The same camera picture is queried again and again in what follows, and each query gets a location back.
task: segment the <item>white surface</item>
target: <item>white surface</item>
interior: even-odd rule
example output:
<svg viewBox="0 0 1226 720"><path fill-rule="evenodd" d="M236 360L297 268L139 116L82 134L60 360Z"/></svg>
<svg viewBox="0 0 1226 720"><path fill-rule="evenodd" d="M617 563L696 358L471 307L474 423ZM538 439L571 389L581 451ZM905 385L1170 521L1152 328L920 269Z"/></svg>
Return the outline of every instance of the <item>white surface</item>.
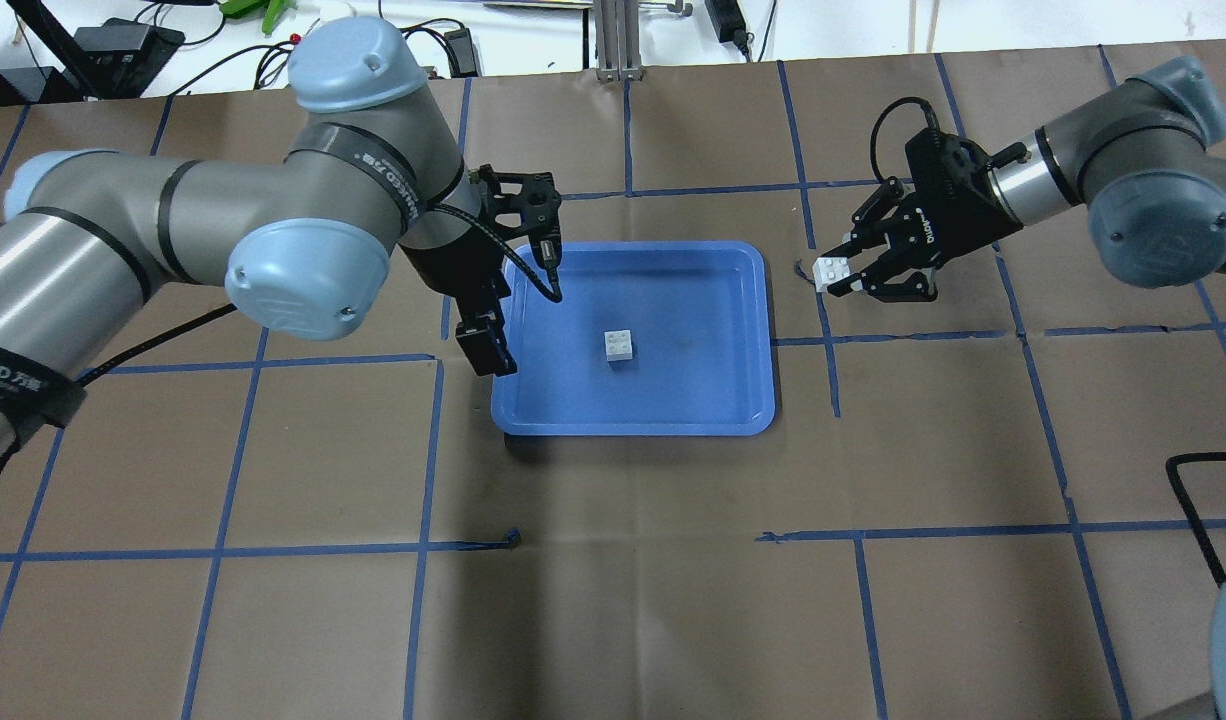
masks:
<svg viewBox="0 0 1226 720"><path fill-rule="evenodd" d="M818 258L813 261L813 283L818 292L828 292L828 286L847 278L852 274L847 258Z"/></svg>
<svg viewBox="0 0 1226 720"><path fill-rule="evenodd" d="M631 351L631 331L604 332L606 361L617 363L617 361L629 361L631 357L635 357L635 352Z"/></svg>
<svg viewBox="0 0 1226 720"><path fill-rule="evenodd" d="M754 52L764 37L772 0L741 0ZM109 17L131 18L146 2L139 0L47 0L70 31L97 26ZM228 23L208 44L181 49L147 90L168 94L194 74L234 50L259 42L284 40L306 33L320 17L375 13L369 0L303 0L284 15L273 37L261 36L257 17ZM383 0L385 17L397 25L424 18L456 17L466 22L479 49L483 74L571 72L582 66L580 10L494 9L477 0ZM216 9L172 9L164 25L206 36L216 26ZM651 65L741 61L732 45L720 45L704 0L689 18L662 9L645 9L641 54ZM27 47L13 44L13 13L0 0L0 67L28 67ZM1069 47L1127 42L1205 40L1226 37L1226 0L779 0L777 18L765 59L841 58L902 53L1000 50L1013 47ZM36 54L56 64L38 38ZM595 28L590 44L595 48ZM444 74L443 53L429 37L413 38L418 63ZM257 56L253 53L192 86L194 92L242 90L253 86ZM283 86L283 79L278 86Z"/></svg>

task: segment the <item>gray robotic arm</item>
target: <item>gray robotic arm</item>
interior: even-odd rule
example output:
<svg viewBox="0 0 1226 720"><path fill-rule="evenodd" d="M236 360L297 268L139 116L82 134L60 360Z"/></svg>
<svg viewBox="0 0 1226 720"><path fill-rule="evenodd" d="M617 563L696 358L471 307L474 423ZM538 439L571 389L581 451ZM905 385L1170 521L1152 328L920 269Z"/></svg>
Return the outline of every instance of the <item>gray robotic arm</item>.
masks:
<svg viewBox="0 0 1226 720"><path fill-rule="evenodd" d="M476 372L514 373L501 238L527 234L554 287L550 174L468 170L424 70L384 20L311 33L289 79L310 120L280 167L88 150L18 170L0 228L0 455L66 423L83 400L72 378L166 282L224 286L265 327L333 340L360 325L398 245L457 302ZM520 227L495 222L505 213Z"/></svg>
<svg viewBox="0 0 1226 720"><path fill-rule="evenodd" d="M928 102L904 101L923 105L929 124L906 142L915 190L883 182L814 264L820 292L935 301L946 261L1080 204L1121 281L1162 287L1226 274L1226 159L1206 155L1226 137L1226 110L1194 58L1129 79L996 155L943 132ZM855 272L848 260L873 247L881 255Z"/></svg>

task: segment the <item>blue plastic bin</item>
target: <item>blue plastic bin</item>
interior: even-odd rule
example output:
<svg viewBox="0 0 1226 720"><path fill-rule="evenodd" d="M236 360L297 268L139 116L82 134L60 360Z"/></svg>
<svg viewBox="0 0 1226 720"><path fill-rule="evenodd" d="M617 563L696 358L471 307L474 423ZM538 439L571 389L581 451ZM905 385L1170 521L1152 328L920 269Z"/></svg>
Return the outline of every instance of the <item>blue plastic bin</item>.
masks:
<svg viewBox="0 0 1226 720"><path fill-rule="evenodd" d="M767 291L754 247L575 242L564 247L560 304L515 267L505 275L505 331L520 366L493 381L493 419L505 433L752 435L772 423ZM607 331L631 331L635 357L604 359Z"/></svg>

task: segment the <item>small white block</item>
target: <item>small white block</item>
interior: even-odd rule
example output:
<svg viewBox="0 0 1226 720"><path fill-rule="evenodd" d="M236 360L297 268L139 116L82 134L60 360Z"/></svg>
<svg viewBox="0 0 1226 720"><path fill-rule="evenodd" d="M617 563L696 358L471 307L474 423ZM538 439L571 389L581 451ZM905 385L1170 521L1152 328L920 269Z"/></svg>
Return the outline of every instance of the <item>small white block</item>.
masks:
<svg viewBox="0 0 1226 720"><path fill-rule="evenodd" d="M828 292L828 285L842 281L851 274L847 258L818 258L813 261L813 283L818 292Z"/></svg>
<svg viewBox="0 0 1226 720"><path fill-rule="evenodd" d="M629 361L633 357L631 331L604 332L604 359L609 363Z"/></svg>

